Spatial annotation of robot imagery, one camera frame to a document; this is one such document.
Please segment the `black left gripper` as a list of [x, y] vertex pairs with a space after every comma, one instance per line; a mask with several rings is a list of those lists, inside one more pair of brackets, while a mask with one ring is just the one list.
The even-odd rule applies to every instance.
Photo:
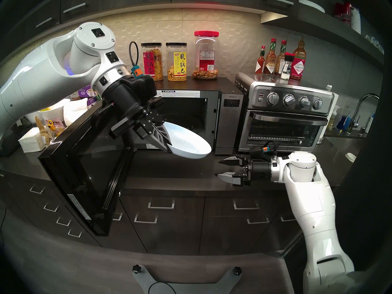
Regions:
[[171, 139], [158, 113], [164, 99], [157, 96], [153, 79], [118, 79], [103, 93], [103, 99], [114, 107], [119, 121], [109, 131], [116, 139], [134, 130], [134, 148], [147, 149], [147, 144], [171, 153]]

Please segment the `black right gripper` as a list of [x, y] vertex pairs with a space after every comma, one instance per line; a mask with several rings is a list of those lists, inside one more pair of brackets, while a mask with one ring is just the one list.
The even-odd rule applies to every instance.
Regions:
[[[246, 160], [244, 156], [231, 156], [220, 160], [219, 164], [227, 166], [245, 167], [245, 185], [249, 186], [251, 181], [269, 181], [272, 179], [272, 162], [270, 156], [260, 156]], [[243, 186], [243, 179], [235, 172], [215, 173], [215, 177], [233, 186]]]

